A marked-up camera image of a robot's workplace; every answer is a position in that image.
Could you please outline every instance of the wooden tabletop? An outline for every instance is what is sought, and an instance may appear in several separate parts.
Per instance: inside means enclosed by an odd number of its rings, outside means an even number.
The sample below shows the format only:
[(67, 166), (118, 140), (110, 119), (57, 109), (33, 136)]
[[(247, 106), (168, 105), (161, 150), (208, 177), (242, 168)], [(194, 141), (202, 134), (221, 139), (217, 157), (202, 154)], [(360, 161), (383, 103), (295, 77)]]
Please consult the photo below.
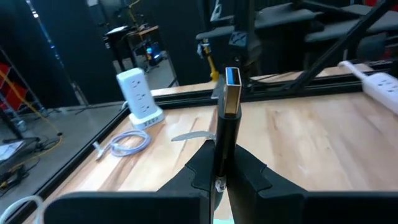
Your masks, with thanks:
[[(339, 73), (345, 72), (330, 68), (323, 75)], [(198, 85), (181, 86), (153, 94), (197, 89)], [(204, 142), (203, 138), (170, 140), (190, 131), (214, 132), (216, 107), (164, 113), (163, 122), (146, 130), (153, 139), (145, 151), (123, 158), (108, 153), (100, 162), (93, 152), (45, 203), (69, 192), (155, 191), (163, 186)], [(398, 118), (363, 93), (243, 103), (242, 113), (238, 144), (307, 190), (398, 189)], [(131, 129), (126, 118), (101, 145)], [(138, 142), (130, 138), (123, 144)], [(225, 195), (215, 218), (230, 217)]]
[(145, 34), (147, 34), (147, 33), (149, 33), (149, 32), (152, 32), (152, 31), (154, 31), (154, 30), (157, 30), (158, 28), (159, 28), (159, 26), (153, 26), (153, 27), (151, 27), (151, 28), (144, 29), (144, 30), (142, 30), (142, 31), (140, 31), (140, 32), (133, 31), (133, 32), (128, 33), (127, 36), (145, 35)]

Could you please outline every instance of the white cord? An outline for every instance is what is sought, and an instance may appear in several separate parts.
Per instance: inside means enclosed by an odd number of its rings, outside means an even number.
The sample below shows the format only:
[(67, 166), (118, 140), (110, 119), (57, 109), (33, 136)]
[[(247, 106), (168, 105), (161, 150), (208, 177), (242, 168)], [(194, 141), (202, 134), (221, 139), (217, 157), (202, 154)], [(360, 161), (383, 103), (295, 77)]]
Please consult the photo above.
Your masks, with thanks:
[(213, 13), (211, 13), (210, 21), (214, 21), (214, 20), (220, 18), (222, 10), (223, 10), (223, 6), (220, 4), (220, 0), (216, 0), (216, 4), (214, 6)]
[(339, 67), (346, 67), (350, 72), (352, 72), (360, 80), (364, 80), (368, 76), (363, 72), (360, 72), (351, 62), (342, 61), (338, 64)]
[[(132, 136), (139, 136), (142, 137), (144, 140), (143, 142), (132, 148), (126, 148), (122, 147), (118, 144), (118, 142), (124, 138), (129, 138)], [(116, 137), (114, 137), (108, 145), (105, 146), (105, 148), (101, 148), (101, 146), (98, 144), (98, 142), (94, 142), (93, 146), (98, 150), (98, 155), (96, 160), (99, 160), (102, 158), (103, 154), (108, 148), (111, 148), (111, 154), (114, 156), (130, 156), (133, 155), (137, 152), (141, 152), (143, 149), (145, 149), (150, 143), (150, 136), (145, 133), (144, 131), (141, 130), (133, 130), (133, 131), (126, 131), (125, 133), (122, 133)]]
[(40, 224), (40, 214), (42, 212), (42, 207), (43, 207), (43, 200), (36, 195), (24, 197), (22, 199), (19, 199), (18, 201), (14, 202), (12, 205), (10, 205), (1, 215), (0, 217), (0, 224), (5, 224), (6, 220), (24, 203), (34, 201), (37, 205), (36, 209), (36, 218), (34, 221), (34, 224)]

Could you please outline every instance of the power strip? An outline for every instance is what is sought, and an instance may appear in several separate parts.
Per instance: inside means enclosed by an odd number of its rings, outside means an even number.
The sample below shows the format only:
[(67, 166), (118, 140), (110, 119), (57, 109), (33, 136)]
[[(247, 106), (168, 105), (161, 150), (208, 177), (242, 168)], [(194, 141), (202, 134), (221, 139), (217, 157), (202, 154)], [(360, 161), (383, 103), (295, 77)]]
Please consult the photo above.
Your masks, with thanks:
[(144, 130), (164, 119), (163, 111), (150, 93), (145, 73), (140, 68), (120, 73), (116, 76), (124, 98), (128, 102), (129, 119), (135, 128)]
[(390, 74), (378, 72), (367, 76), (347, 61), (340, 62), (339, 67), (345, 67), (362, 81), (363, 91), (398, 114), (398, 80)]

